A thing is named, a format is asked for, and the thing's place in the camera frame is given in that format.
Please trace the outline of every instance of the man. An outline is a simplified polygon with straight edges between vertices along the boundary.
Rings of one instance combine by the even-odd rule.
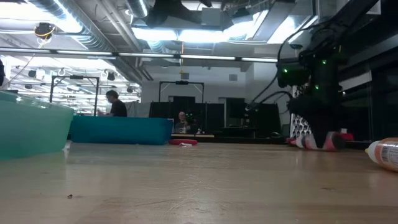
[[[180,122],[178,122],[175,125],[175,132],[180,133],[180,134],[186,134],[188,132],[188,130],[190,129],[190,126],[188,125],[187,117],[185,116],[185,113],[183,111],[181,111],[178,114],[178,118],[179,118]]]
[[[104,114],[103,112],[98,111],[99,116],[127,116],[127,108],[126,105],[122,101],[119,100],[119,94],[114,90],[110,90],[106,92],[106,98],[110,103],[112,103],[112,108],[110,114]]]
[[[9,80],[4,73],[4,65],[0,60],[0,90],[7,90]]]

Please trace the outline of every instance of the ceiling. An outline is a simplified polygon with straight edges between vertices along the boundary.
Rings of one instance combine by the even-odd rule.
[[[59,18],[49,12],[44,12],[38,7],[31,4],[15,4],[1,2],[0,0],[0,47],[14,47],[14,48],[39,48],[43,45],[43,40],[38,39],[34,35],[34,27],[40,22],[49,22],[56,24],[57,28],[52,33],[51,41],[45,40],[45,49],[68,49],[68,50],[93,50],[88,47],[80,39],[82,34],[71,34],[68,28],[64,28]],[[85,24],[83,30],[85,35],[94,33],[101,39],[101,43],[106,47],[99,48],[97,51],[119,51],[119,52],[152,52],[154,51],[153,45],[146,38],[159,39],[163,46],[162,50],[169,54],[191,54],[191,55],[224,55],[236,57],[265,57],[276,58],[277,52],[282,43],[290,34],[309,22],[315,22],[314,8],[312,7],[312,0],[216,0],[213,2],[213,9],[211,13],[221,13],[220,15],[229,15],[229,20],[236,12],[237,8],[247,7],[250,12],[252,21],[243,23],[236,23],[227,27],[225,31],[218,31],[223,37],[227,35],[226,39],[221,41],[212,41],[211,37],[215,32],[209,32],[208,26],[201,27],[201,33],[193,37],[202,42],[186,40],[184,42],[176,41],[175,39],[164,40],[164,35],[152,34],[149,37],[140,37],[138,32],[133,33],[131,27],[139,27],[147,32],[147,27],[142,27],[145,22],[134,18],[131,20],[131,15],[127,11],[126,0],[57,0],[64,4],[63,6],[73,6],[74,11],[67,14],[66,21],[74,20],[76,18],[83,18]],[[201,14],[207,13],[207,8],[200,4],[198,1],[182,1],[183,5],[194,13]],[[336,12],[336,0],[318,1],[322,2],[317,11],[327,17]],[[149,0],[148,3],[153,6],[154,1]],[[117,15],[112,13],[112,8],[115,9]],[[176,35],[177,39],[183,39],[183,34],[186,29],[179,28],[182,24],[186,26],[198,26],[185,20],[169,17],[162,30],[171,30]],[[308,43],[308,34],[299,36],[295,42]],[[294,57],[296,52],[290,47],[284,47],[282,50],[282,57]],[[139,100],[141,89],[139,85],[142,82],[165,81],[165,80],[179,80],[180,71],[192,74],[192,78],[196,82],[223,82],[229,74],[237,74],[238,82],[244,80],[245,72],[251,65],[249,62],[225,62],[216,60],[177,60],[177,59],[149,59],[143,58],[142,60],[136,59],[122,59],[122,67],[120,67],[120,58],[113,60],[111,58],[87,58],[87,57],[72,57],[60,58],[59,55],[53,57],[43,58],[36,55],[30,61],[32,54],[8,54],[2,60],[7,61],[9,64],[9,73],[12,82],[11,88],[15,88],[24,92],[39,96],[42,94],[46,99],[49,94],[48,84],[51,82],[51,75],[58,75],[61,71],[63,75],[84,75],[91,77],[99,77],[100,85],[103,86],[99,89],[103,94],[108,89],[112,88],[120,92],[128,101]],[[44,76],[31,78],[28,76],[30,70],[38,70],[39,74]],[[108,73],[115,74],[115,81],[107,80]],[[95,87],[90,86],[92,83],[86,79],[84,80],[64,80],[65,83],[60,83],[55,90],[64,95],[58,97],[59,100],[65,104],[73,103],[73,99],[69,99],[65,94],[90,95],[95,92]],[[32,85],[32,88],[27,89],[24,83]],[[78,91],[68,88],[68,85],[84,85]],[[133,93],[127,92],[127,87],[133,86]],[[91,103],[83,101],[80,106],[82,108],[89,107],[87,104]],[[106,102],[101,97],[101,109],[105,109]]]

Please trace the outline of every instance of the teal plastic bin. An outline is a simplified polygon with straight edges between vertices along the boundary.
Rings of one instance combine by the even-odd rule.
[[[70,128],[73,142],[106,144],[166,144],[173,123],[162,118],[75,116]]]
[[[0,159],[61,151],[73,109],[0,91]]]

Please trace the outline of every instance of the light fixture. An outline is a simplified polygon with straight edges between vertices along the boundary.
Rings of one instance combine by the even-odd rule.
[[[127,89],[126,89],[126,91],[127,91],[128,93],[132,93],[134,90],[132,89],[131,86],[128,86]]]
[[[114,81],[115,80],[115,76],[114,76],[114,72],[108,72],[108,77],[107,79],[109,81]]]
[[[210,60],[235,60],[235,57],[211,56],[211,55],[181,55],[186,59],[210,59]]]
[[[146,41],[177,40],[177,35],[172,29],[141,29],[132,28],[137,39]]]
[[[242,62],[267,62],[267,63],[277,63],[278,60],[276,58],[248,58],[243,57]]]
[[[229,37],[222,31],[183,30],[178,39],[191,43],[218,43],[227,41]]]
[[[314,16],[308,23],[303,23],[305,25],[304,26],[301,25],[299,28],[297,28],[297,30],[306,29],[306,28],[310,27],[314,22],[316,22],[318,20],[318,18],[319,18],[318,16]],[[303,31],[298,32],[296,35],[294,35],[292,38],[290,38],[288,43],[292,43],[298,37],[300,37],[300,35],[302,35],[302,34],[303,34]]]
[[[36,78],[36,70],[29,70],[27,75],[31,78]]]
[[[112,56],[112,52],[90,52],[86,50],[58,50],[59,54]]]
[[[174,58],[172,54],[119,53],[119,55],[127,57]]]
[[[0,52],[49,54],[50,50],[0,47]]]

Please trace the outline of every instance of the desk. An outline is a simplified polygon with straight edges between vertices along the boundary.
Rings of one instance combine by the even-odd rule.
[[[380,168],[362,151],[253,144],[72,144],[66,163],[63,152],[2,161],[0,181],[3,223],[398,220],[397,174]]]

